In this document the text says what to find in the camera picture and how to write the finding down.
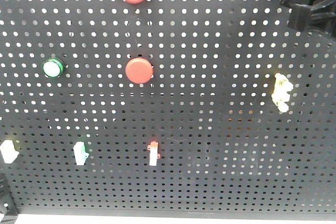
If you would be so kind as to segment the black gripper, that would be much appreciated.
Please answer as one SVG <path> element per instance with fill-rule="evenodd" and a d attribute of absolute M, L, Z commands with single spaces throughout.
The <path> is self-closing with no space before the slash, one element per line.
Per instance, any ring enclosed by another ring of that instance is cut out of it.
<path fill-rule="evenodd" d="M 335 0 L 281 0 L 280 4 L 291 9 L 289 28 L 335 36 Z"/>

